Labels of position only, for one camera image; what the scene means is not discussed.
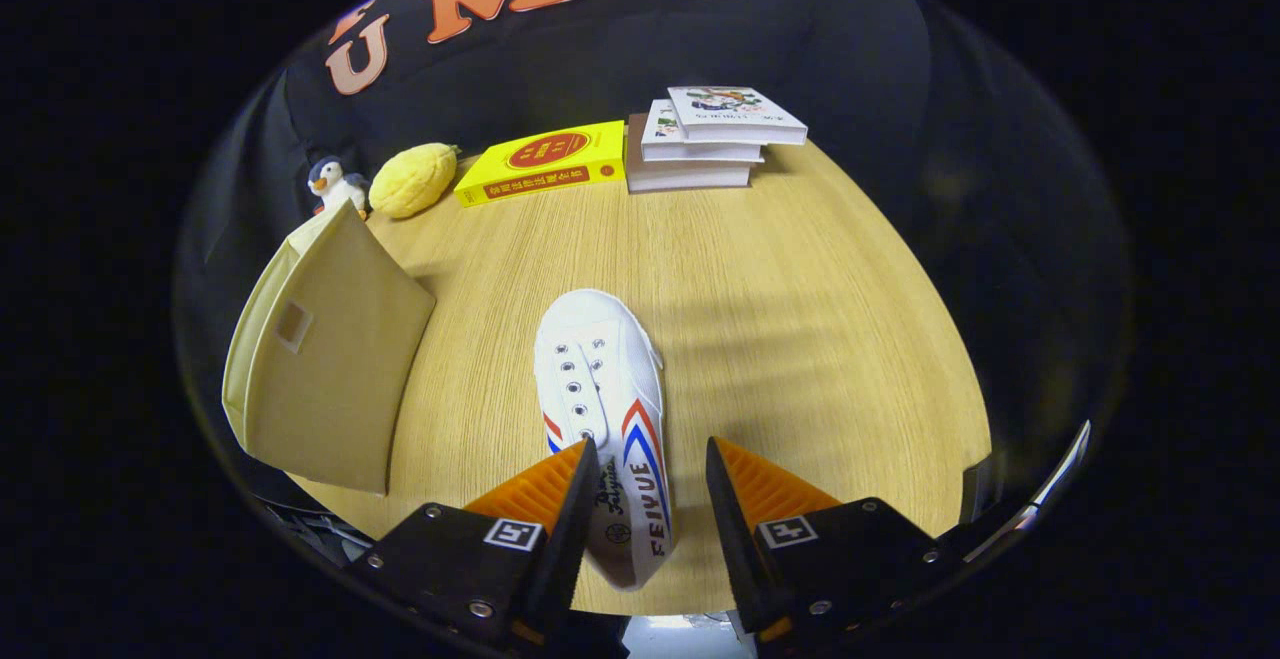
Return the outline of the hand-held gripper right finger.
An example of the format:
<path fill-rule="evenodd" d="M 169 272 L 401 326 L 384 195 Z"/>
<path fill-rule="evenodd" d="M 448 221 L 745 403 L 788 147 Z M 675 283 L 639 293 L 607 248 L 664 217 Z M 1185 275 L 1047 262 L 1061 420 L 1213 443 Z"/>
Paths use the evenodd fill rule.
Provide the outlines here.
<path fill-rule="evenodd" d="M 849 645 L 946 576 L 946 548 L 881 498 L 841 502 L 724 438 L 707 485 L 731 594 L 756 645 Z"/>

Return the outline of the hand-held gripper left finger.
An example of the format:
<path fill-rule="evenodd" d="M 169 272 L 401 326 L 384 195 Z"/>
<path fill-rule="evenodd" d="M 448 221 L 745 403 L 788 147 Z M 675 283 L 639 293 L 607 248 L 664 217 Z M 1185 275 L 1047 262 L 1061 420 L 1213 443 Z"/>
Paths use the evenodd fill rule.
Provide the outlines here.
<path fill-rule="evenodd" d="M 576 441 L 466 507 L 422 504 L 347 568 L 463 653 L 548 653 L 570 615 L 600 475 Z"/>

